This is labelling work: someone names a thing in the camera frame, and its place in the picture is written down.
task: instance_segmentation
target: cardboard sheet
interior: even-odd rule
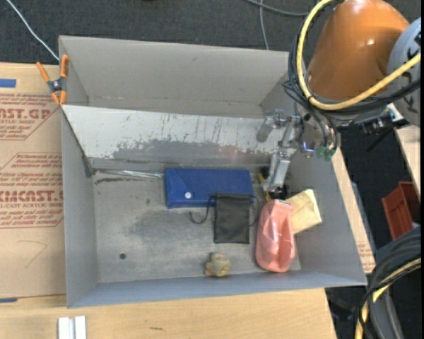
[[[60,109],[36,66],[0,78],[0,299],[64,294]]]

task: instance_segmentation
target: pink bag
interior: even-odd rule
[[[286,272],[295,257],[290,217],[293,207],[282,200],[271,200],[261,210],[256,238],[256,261],[265,270]]]

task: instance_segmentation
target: black bag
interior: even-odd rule
[[[249,244],[250,209],[254,196],[242,194],[215,194],[207,204],[206,216],[202,221],[190,219],[201,224],[206,221],[212,199],[215,199],[215,219],[213,223],[213,242],[216,244]]]

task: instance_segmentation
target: metal bracket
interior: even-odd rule
[[[285,131],[282,139],[278,142],[278,147],[273,150],[269,176],[262,183],[262,189],[265,192],[274,192],[284,185],[290,159],[299,148],[297,142],[300,134],[299,122],[300,117],[287,117],[282,109],[266,112],[264,123],[257,134],[257,140],[265,141],[273,129],[285,128]]]

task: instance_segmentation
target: red object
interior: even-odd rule
[[[265,270],[286,272],[295,257],[295,242],[290,217],[293,207],[282,200],[264,205],[256,238],[256,261]]]
[[[420,202],[412,182],[399,182],[395,190],[382,198],[382,204],[392,239],[413,229]]]

